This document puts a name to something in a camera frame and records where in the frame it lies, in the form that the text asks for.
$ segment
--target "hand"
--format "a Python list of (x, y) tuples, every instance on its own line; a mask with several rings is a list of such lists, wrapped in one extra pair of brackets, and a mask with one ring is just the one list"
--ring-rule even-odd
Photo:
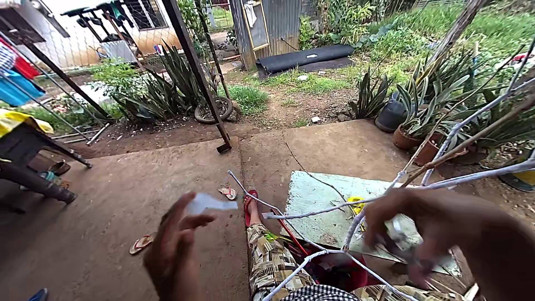
[[(486, 227), (509, 217), (492, 203), (470, 195), (449, 190), (396, 189), (366, 206), (366, 244), (373, 247), (377, 235), (386, 232), (384, 223), (399, 213), (414, 220), (423, 238), (415, 257), (424, 262), (437, 262), (455, 245), (470, 249), (481, 240)], [(409, 266), (411, 280), (424, 287), (429, 272), (428, 267)]]
[(197, 300), (197, 267), (192, 249), (194, 230), (215, 220), (208, 214), (182, 218), (195, 192), (183, 194), (162, 217), (158, 234), (145, 254), (143, 264), (160, 300)]

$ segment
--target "red cloth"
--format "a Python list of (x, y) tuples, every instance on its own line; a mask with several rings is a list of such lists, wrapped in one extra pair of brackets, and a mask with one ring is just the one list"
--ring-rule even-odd
[[(13, 50), (13, 48), (7, 44), (1, 37), (0, 42), (4, 45), (6, 45), (9, 49)], [(25, 59), (17, 55), (17, 58), (15, 59), (15, 69), (24, 76), (26, 79), (31, 80), (34, 79), (34, 77), (38, 76), (40, 73), (39, 71), (35, 70), (30, 63), (28, 63)]]

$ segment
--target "sandal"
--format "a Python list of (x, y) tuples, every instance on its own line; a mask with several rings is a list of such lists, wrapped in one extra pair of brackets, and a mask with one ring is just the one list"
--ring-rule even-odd
[(152, 233), (151, 235), (143, 235), (143, 237), (136, 240), (135, 243), (130, 247), (130, 254), (134, 255), (143, 250), (146, 246), (152, 243), (155, 237), (156, 232)]
[(236, 198), (236, 189), (226, 187), (225, 185), (220, 185), (217, 189), (219, 192), (221, 192), (224, 196), (226, 196), (229, 200), (233, 200)]
[[(255, 198), (258, 198), (258, 192), (256, 192), (256, 190), (254, 189), (251, 189), (248, 191), (249, 194), (253, 195)], [(258, 201), (253, 199), (252, 197), (248, 196), (248, 195), (245, 195), (243, 197), (243, 210), (245, 211), (245, 225), (246, 226), (251, 226), (251, 215), (249, 214), (249, 212), (247, 211), (247, 206), (249, 206), (249, 203), (251, 202), (251, 200), (254, 200), (257, 204), (258, 204)]]

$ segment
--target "window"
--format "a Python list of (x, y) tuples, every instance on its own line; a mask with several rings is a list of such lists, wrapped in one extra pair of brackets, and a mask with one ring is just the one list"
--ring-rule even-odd
[(167, 27), (156, 0), (125, 0), (139, 30)]

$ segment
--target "painted wooden board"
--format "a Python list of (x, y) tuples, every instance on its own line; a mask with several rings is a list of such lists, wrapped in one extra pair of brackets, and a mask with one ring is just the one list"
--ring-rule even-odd
[[(390, 185), (389, 182), (380, 180), (317, 174), (315, 172), (311, 172), (311, 174), (336, 187), (346, 199), (349, 197), (376, 197), (383, 194)], [(304, 171), (293, 171), (292, 176), (290, 177), (288, 200), (284, 214), (296, 215), (310, 211), (318, 211), (332, 207), (333, 204), (338, 205), (341, 202), (342, 200), (340, 196), (331, 187), (313, 179)], [(313, 242), (334, 247), (342, 247), (343, 241), (347, 235), (347, 230), (353, 220), (349, 207), (344, 207), (343, 210), (345, 212), (334, 210), (310, 217), (304, 217), (302, 219), (294, 219), (291, 220), (291, 223), (302, 235)], [(395, 220), (396, 222), (399, 222), (401, 229), (408, 236), (408, 240), (411, 243), (416, 244), (421, 242), (422, 238), (416, 231), (416, 227), (410, 219), (399, 215)], [(291, 231), (296, 237), (299, 237), (297, 233), (294, 233), (293, 229), (291, 229)], [(284, 229), (281, 230), (281, 233), (287, 235)], [(380, 249), (377, 251), (370, 251), (369, 248), (364, 245), (363, 235), (359, 231), (355, 232), (349, 250), (402, 262), (398, 258), (395, 258)], [(461, 275), (459, 266), (455, 260), (448, 262), (445, 266), (453, 274), (457, 276)], [(441, 267), (437, 267), (435, 271), (447, 274)]]

